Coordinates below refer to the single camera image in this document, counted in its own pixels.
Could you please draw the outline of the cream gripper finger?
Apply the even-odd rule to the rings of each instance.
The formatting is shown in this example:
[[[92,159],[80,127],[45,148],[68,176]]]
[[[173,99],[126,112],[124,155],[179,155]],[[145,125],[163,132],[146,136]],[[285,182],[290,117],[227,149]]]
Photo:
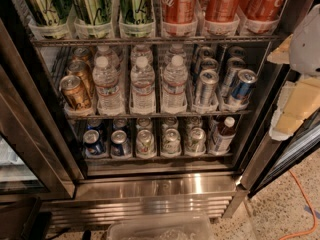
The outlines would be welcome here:
[[[297,82],[287,81],[271,119],[269,136],[276,141],[287,140],[319,108],[319,77],[302,76]]]
[[[267,56],[267,61],[273,64],[288,64],[291,40],[292,35],[289,35],[274,51]]]

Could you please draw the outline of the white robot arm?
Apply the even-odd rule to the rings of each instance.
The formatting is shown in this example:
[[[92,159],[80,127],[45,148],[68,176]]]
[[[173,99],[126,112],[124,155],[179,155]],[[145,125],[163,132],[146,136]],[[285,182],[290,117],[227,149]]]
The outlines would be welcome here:
[[[267,60],[288,64],[301,74],[296,82],[281,88],[269,129],[276,141],[291,137],[303,122],[320,108],[320,5],[315,5],[294,32]]]

